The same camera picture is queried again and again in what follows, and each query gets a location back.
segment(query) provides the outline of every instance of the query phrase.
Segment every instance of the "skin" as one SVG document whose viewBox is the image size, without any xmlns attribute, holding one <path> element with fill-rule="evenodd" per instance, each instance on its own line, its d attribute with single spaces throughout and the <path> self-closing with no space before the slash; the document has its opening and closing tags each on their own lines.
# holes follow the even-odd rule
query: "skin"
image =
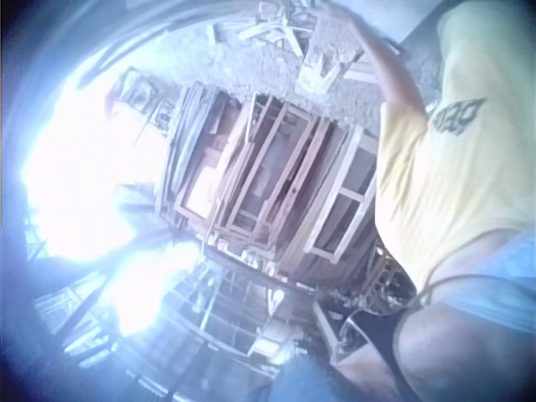
<svg viewBox="0 0 536 402">
<path fill-rule="evenodd" d="M 327 5 L 322 18 L 335 18 L 352 29 L 368 55 L 388 103 L 409 106 L 427 117 L 415 82 L 390 47 L 359 16 Z M 495 230 L 477 238 L 443 261 L 430 285 L 471 273 L 479 262 L 493 256 L 517 234 Z M 506 395 L 522 393 L 525 385 L 534 383 L 534 344 L 531 335 L 436 303 L 407 319 L 396 349 L 406 379 L 423 400 L 499 401 L 511 400 L 505 399 Z M 335 367 L 374 400 L 399 400 L 389 368 L 370 345 Z"/>
</svg>

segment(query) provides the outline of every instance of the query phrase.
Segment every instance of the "yellow t-shirt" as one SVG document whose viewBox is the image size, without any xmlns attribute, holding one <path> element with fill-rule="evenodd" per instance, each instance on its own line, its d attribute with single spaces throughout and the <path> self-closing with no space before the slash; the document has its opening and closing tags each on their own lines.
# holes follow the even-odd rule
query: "yellow t-shirt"
<svg viewBox="0 0 536 402">
<path fill-rule="evenodd" d="M 418 291 L 477 236 L 533 224 L 533 51 L 516 18 L 455 8 L 439 27 L 443 95 L 430 119 L 382 106 L 376 224 Z"/>
</svg>

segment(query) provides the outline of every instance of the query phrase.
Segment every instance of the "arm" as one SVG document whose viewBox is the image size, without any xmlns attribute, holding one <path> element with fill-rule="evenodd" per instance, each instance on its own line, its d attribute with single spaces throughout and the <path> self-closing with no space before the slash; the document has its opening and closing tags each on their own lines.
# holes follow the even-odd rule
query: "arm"
<svg viewBox="0 0 536 402">
<path fill-rule="evenodd" d="M 396 55 L 389 46 L 384 44 L 359 16 L 352 15 L 349 11 L 332 4 L 327 6 L 327 15 L 349 24 L 370 60 L 385 100 L 388 103 L 409 106 L 426 115 L 425 106 L 415 82 L 396 59 Z"/>
</svg>

